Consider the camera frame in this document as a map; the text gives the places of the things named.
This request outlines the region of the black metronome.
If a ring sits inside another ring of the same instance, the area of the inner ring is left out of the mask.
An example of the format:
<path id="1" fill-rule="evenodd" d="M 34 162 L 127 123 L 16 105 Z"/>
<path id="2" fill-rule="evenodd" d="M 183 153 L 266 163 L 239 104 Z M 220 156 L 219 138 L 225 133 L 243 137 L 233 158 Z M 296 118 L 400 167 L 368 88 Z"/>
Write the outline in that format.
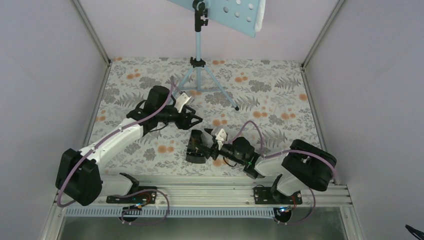
<path id="1" fill-rule="evenodd" d="M 193 129 L 191 131 L 187 148 L 185 160 L 192 164 L 205 164 L 206 158 L 204 154 L 198 149 L 198 146 L 203 145 L 202 131 Z"/>

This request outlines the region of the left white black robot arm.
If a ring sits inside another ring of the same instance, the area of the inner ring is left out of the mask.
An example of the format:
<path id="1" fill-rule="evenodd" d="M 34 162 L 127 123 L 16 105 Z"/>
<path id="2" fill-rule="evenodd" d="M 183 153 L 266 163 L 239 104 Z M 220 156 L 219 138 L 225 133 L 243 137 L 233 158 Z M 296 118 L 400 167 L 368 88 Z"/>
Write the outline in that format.
<path id="1" fill-rule="evenodd" d="M 147 99 L 139 102 L 111 132 L 79 150 L 67 149 L 61 156 L 55 186 L 56 203 L 64 208 L 75 202 L 88 206 L 99 197 L 116 196 L 131 203 L 139 197 L 139 182 L 127 173 L 101 174 L 101 170 L 127 146 L 156 130 L 159 123 L 173 123 L 189 130 L 203 119 L 189 106 L 185 92 L 178 97 L 155 85 Z"/>

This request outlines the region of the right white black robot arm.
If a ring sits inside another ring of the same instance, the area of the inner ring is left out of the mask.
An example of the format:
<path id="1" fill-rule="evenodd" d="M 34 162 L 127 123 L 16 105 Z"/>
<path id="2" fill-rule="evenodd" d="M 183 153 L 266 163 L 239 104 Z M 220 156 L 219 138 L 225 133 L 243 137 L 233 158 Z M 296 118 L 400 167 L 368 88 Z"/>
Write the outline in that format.
<path id="1" fill-rule="evenodd" d="M 212 145 L 197 142 L 195 148 L 206 159 L 216 160 L 222 156 L 237 163 L 252 179 L 275 176 L 270 195 L 278 204 L 301 190 L 325 192 L 334 179 L 337 159 L 301 139 L 295 139 L 286 150 L 261 156 L 242 136 L 226 142 L 227 134 L 222 128 L 208 129 L 207 133 L 212 137 Z"/>

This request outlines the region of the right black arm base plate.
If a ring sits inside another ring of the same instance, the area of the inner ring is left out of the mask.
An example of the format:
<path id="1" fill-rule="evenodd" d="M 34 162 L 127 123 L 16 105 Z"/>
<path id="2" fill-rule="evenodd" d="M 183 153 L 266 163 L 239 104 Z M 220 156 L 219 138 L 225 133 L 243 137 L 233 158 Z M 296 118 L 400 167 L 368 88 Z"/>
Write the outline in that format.
<path id="1" fill-rule="evenodd" d="M 286 196 L 261 184 L 253 188 L 253 198 L 256 205 L 301 205 L 303 203 L 300 191 L 291 196 Z"/>

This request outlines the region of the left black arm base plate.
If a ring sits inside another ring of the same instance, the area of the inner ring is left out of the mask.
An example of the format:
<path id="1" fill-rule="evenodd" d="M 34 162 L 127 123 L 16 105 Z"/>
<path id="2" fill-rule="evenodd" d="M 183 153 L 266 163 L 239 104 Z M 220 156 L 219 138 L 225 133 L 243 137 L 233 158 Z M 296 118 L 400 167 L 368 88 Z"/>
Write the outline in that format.
<path id="1" fill-rule="evenodd" d="M 127 205 L 136 205 L 136 204 L 155 204 L 157 197 L 157 187 L 156 186 L 139 186 L 136 190 L 131 190 L 129 194 L 140 192 L 137 195 L 132 195 L 130 197 L 116 197 L 116 196 L 107 196 L 107 204 L 127 204 Z"/>

